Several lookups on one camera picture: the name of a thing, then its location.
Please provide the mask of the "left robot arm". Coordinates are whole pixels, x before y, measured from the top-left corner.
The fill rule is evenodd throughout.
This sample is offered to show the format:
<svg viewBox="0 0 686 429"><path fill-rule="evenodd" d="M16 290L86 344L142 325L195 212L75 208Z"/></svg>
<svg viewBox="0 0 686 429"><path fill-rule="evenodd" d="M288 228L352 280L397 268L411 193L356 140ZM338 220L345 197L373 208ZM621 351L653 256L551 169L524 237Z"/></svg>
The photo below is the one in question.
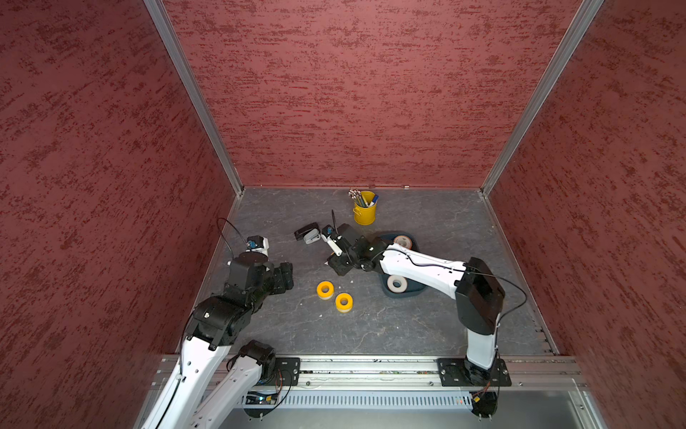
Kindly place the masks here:
<svg viewBox="0 0 686 429"><path fill-rule="evenodd" d="M232 352L240 332L272 295L292 290L293 265L245 251L230 262L223 293L200 302L184 330L173 372L146 428L218 428L259 384L283 383L273 347L250 341Z"/></svg>

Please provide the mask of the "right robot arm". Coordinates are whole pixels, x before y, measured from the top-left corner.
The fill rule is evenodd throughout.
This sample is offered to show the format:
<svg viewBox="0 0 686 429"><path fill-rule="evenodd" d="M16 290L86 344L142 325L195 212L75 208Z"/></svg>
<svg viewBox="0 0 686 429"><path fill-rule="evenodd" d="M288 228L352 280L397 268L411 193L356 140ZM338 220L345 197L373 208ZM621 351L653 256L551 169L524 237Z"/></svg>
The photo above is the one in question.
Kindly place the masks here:
<svg viewBox="0 0 686 429"><path fill-rule="evenodd" d="M498 329L506 316L504 277L495 275L476 257L467 262L451 261L412 249L412 239L368 240L351 225L327 225L321 238L332 249L327 264L339 276L352 269L387 277L387 289L409 292L408 282L417 282L443 293L457 306L460 323L467 330L464 369L473 377L490 375L497 363Z"/></svg>

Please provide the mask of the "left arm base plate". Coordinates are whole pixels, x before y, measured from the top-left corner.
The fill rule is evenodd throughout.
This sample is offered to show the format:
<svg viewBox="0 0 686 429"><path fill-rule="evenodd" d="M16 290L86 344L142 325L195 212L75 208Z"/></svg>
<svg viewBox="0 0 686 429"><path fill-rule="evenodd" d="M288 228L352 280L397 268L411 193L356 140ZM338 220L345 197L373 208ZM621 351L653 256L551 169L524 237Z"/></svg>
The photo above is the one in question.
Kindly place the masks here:
<svg viewBox="0 0 686 429"><path fill-rule="evenodd" d="M283 380L287 387L298 385L301 370L300 357L276 357L267 368L265 382L267 385L278 386L282 383L280 380Z"/></svg>

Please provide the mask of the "teal storage box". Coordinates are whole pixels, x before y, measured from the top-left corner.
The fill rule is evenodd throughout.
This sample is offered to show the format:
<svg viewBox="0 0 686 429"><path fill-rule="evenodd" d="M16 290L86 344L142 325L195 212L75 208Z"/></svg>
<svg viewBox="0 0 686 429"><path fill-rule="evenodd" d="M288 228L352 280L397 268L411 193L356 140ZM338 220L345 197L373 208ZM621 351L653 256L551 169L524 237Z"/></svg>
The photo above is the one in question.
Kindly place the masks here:
<svg viewBox="0 0 686 429"><path fill-rule="evenodd" d="M412 234L410 234L409 232L402 232L402 231L378 232L377 234L375 234L375 237L379 237L384 241L392 241L393 242L394 238L399 236L399 235L408 236L413 241L413 248L411 248L411 250L416 250L416 251L420 250L420 248L417 244L416 238ZM408 281L407 291L405 293L402 293L402 294L394 294L387 289L386 282L387 282L389 275L386 275L385 273L380 273L378 275L378 277L380 279L380 285L381 285L382 292L388 298L391 298L391 299L399 300L399 299L414 298L414 297L422 294L425 291L425 289L427 288L427 286L421 282L416 282L414 280L407 280Z"/></svg>

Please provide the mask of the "orange tape roll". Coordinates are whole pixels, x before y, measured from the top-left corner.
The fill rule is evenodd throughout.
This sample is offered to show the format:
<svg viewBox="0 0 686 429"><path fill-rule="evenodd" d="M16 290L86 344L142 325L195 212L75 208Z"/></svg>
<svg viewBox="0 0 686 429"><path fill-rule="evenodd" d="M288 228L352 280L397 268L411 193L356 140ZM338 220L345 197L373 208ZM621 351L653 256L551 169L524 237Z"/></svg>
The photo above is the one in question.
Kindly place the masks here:
<svg viewBox="0 0 686 429"><path fill-rule="evenodd" d="M408 281L400 275L390 275L386 282L387 289L394 294L402 294L407 291Z"/></svg>
<svg viewBox="0 0 686 429"><path fill-rule="evenodd" d="M407 250L413 248L413 241L405 235L399 235L395 237L393 242L402 248L406 248Z"/></svg>

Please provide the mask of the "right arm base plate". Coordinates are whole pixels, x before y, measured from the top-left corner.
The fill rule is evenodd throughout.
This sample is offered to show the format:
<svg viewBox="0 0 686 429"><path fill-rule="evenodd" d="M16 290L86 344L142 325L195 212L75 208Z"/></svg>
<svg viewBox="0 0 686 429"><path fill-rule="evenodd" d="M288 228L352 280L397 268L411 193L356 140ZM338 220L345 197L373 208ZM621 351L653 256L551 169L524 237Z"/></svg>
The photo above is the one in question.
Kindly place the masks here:
<svg viewBox="0 0 686 429"><path fill-rule="evenodd" d="M503 359L495 359L489 369L483 369L465 357L437 359L439 379L443 387L484 388L511 387L512 381Z"/></svg>

